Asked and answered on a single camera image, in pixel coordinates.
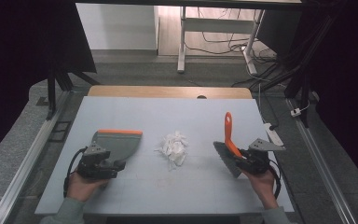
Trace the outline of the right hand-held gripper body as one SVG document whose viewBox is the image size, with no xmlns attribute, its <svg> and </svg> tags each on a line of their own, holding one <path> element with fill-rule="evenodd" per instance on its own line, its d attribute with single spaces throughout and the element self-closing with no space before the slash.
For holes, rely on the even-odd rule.
<svg viewBox="0 0 358 224">
<path fill-rule="evenodd" d="M 248 146 L 251 156 L 245 158 L 246 170 L 252 175 L 264 174 L 269 168 L 269 152 L 283 151 L 284 147 L 279 147 L 269 141 L 257 138 Z"/>
</svg>

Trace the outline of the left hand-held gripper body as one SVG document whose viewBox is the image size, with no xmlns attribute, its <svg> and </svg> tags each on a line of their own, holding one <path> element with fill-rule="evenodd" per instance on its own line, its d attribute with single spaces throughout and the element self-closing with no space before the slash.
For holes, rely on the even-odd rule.
<svg viewBox="0 0 358 224">
<path fill-rule="evenodd" d="M 77 172 L 85 179 L 116 178 L 118 169 L 109 161 L 110 152 L 98 144 L 87 147 L 77 166 Z"/>
</svg>

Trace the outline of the grey dustpan with orange edge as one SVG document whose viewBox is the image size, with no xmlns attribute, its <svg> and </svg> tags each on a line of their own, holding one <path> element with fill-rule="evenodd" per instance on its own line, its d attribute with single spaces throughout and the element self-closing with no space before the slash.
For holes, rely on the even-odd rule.
<svg viewBox="0 0 358 224">
<path fill-rule="evenodd" d="M 98 144 L 110 152 L 109 161 L 125 161 L 132 156 L 140 145 L 142 131 L 134 130 L 98 130 L 91 143 Z"/>
</svg>

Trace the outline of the orange-handled grey brush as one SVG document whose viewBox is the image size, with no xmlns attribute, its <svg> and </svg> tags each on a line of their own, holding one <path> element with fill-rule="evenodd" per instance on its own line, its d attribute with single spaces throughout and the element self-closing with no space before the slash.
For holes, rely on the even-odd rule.
<svg viewBox="0 0 358 224">
<path fill-rule="evenodd" d="M 234 178 L 241 175 L 241 170 L 237 167 L 236 160 L 242 159 L 241 152 L 231 140 L 232 134 L 232 116 L 230 112 L 225 114 L 224 119 L 225 140 L 224 142 L 214 142 L 213 146 L 220 159 L 231 172 Z"/>
</svg>

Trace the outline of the pile of white paper scraps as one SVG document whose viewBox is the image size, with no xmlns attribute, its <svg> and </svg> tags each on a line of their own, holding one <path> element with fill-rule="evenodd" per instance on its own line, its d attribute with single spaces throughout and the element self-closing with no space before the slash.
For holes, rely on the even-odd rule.
<svg viewBox="0 0 358 224">
<path fill-rule="evenodd" d="M 164 136 L 156 148 L 156 152 L 165 158 L 168 163 L 168 170 L 175 170 L 181 167 L 186 159 L 188 141 L 186 136 L 179 131 Z"/>
</svg>

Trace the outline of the person's right hand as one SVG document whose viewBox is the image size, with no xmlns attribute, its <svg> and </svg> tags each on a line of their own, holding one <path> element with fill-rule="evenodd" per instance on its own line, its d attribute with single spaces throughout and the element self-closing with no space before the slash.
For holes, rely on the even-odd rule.
<svg viewBox="0 0 358 224">
<path fill-rule="evenodd" d="M 243 173 L 249 178 L 253 190 L 266 210 L 279 207 L 273 192 L 274 176 L 271 171 L 259 175 L 252 175 L 246 171 Z"/>
</svg>

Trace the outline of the person's left hand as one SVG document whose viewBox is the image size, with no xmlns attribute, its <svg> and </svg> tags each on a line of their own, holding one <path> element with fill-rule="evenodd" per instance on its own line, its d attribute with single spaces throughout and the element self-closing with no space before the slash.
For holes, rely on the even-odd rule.
<svg viewBox="0 0 358 224">
<path fill-rule="evenodd" d="M 108 180 L 87 180 L 77 172 L 74 172 L 70 175 L 66 196 L 84 203 L 97 188 L 107 183 Z"/>
</svg>

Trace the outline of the white power strip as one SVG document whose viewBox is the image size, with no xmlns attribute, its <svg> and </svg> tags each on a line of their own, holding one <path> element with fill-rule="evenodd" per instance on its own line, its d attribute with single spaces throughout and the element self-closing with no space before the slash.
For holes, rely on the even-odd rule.
<svg viewBox="0 0 358 224">
<path fill-rule="evenodd" d="M 277 134 L 277 132 L 273 129 L 272 125 L 270 123 L 265 123 L 264 124 L 266 133 L 268 135 L 269 140 L 279 146 L 279 147 L 283 147 L 284 143 L 282 141 L 282 139 L 280 138 L 280 136 Z"/>
</svg>

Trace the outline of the black metal stand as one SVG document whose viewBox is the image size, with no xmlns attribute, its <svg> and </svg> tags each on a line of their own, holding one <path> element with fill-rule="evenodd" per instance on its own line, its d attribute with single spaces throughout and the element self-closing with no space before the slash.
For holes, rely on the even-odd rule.
<svg viewBox="0 0 358 224">
<path fill-rule="evenodd" d="M 74 74 L 76 77 L 84 80 L 89 83 L 91 86 L 101 85 L 97 80 L 89 77 L 84 72 L 75 71 Z M 56 82 L 59 84 L 62 91 L 71 91 L 74 87 L 74 84 L 69 77 L 69 73 L 63 72 L 57 69 L 51 69 L 48 73 L 48 115 L 47 120 L 51 120 L 57 111 L 57 103 L 56 103 Z"/>
<path fill-rule="evenodd" d="M 304 63 L 300 63 L 293 69 L 268 81 L 267 84 L 260 89 L 261 91 L 266 91 L 289 80 L 289 83 L 283 92 L 284 96 L 288 99 L 293 99 L 300 93 L 301 100 L 299 109 L 301 114 L 298 117 L 306 128 L 309 127 L 308 107 L 310 105 L 310 74 L 307 72 L 307 68 L 308 67 Z"/>
</svg>

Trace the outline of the wooden desk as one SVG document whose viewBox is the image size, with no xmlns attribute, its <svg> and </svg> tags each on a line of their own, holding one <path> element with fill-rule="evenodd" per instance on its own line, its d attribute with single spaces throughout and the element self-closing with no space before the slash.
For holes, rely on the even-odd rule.
<svg viewBox="0 0 358 224">
<path fill-rule="evenodd" d="M 92 86 L 88 96 L 145 97 L 145 98 L 191 98 L 201 99 L 251 99 L 246 88 L 222 87 L 163 87 L 163 86 Z"/>
</svg>

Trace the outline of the black curtain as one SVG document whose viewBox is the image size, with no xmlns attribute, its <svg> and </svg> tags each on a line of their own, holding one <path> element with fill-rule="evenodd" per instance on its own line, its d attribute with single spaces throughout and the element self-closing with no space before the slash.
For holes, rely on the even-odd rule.
<svg viewBox="0 0 358 224">
<path fill-rule="evenodd" d="M 35 83 L 95 71 L 76 0 L 0 0 L 0 142 Z"/>
<path fill-rule="evenodd" d="M 308 0 L 334 16 L 310 61 L 321 120 L 358 168 L 358 0 Z"/>
</svg>

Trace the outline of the aluminium rail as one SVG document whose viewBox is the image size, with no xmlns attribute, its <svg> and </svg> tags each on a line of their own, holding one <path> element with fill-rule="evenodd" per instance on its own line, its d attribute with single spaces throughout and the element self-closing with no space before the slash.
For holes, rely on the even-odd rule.
<svg viewBox="0 0 358 224">
<path fill-rule="evenodd" d="M 56 103 L 56 112 L 50 119 L 46 119 L 41 126 L 37 136 L 27 151 L 17 173 L 12 178 L 5 194 L 0 200 L 0 224 L 5 224 L 10 212 L 13 209 L 15 202 L 17 201 L 21 190 L 26 183 L 30 173 L 32 172 L 35 163 L 37 162 L 48 137 L 52 132 L 59 116 L 61 115 L 66 101 L 70 95 L 69 91 L 63 91 Z"/>
<path fill-rule="evenodd" d="M 358 224 L 354 213 L 352 212 L 341 188 L 328 167 L 323 154 L 320 151 L 311 131 L 307 128 L 300 117 L 293 117 L 296 126 L 306 144 L 306 147 L 312 157 L 318 173 L 324 182 L 327 192 L 337 210 L 337 213 L 343 224 Z"/>
</svg>

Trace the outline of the white metal table frame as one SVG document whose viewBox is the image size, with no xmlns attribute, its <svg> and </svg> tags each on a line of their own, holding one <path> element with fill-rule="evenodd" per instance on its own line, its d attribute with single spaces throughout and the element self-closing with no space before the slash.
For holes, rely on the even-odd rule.
<svg viewBox="0 0 358 224">
<path fill-rule="evenodd" d="M 255 17 L 250 21 L 243 21 L 240 19 L 212 19 L 188 17 L 186 15 L 186 7 L 180 7 L 180 45 L 178 51 L 177 72 L 185 72 L 186 61 L 186 33 L 226 33 L 226 34 L 242 34 L 248 35 L 249 39 L 245 47 L 240 47 L 241 54 L 246 62 L 246 67 L 251 75 L 256 75 L 254 60 L 251 56 L 251 50 L 255 42 L 255 37 L 260 26 L 264 11 L 256 9 L 254 11 Z"/>
</svg>

